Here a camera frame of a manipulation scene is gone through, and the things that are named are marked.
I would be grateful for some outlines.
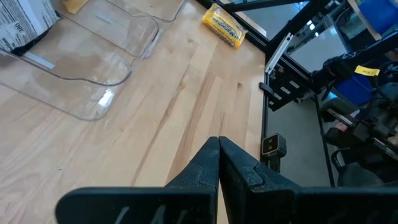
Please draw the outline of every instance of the yellow snack bar wrapper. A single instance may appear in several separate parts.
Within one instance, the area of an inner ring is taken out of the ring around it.
[[[89,0],[62,0],[68,12],[76,14]]]
[[[241,46],[247,32],[231,15],[215,3],[203,16],[203,22],[236,49]]]

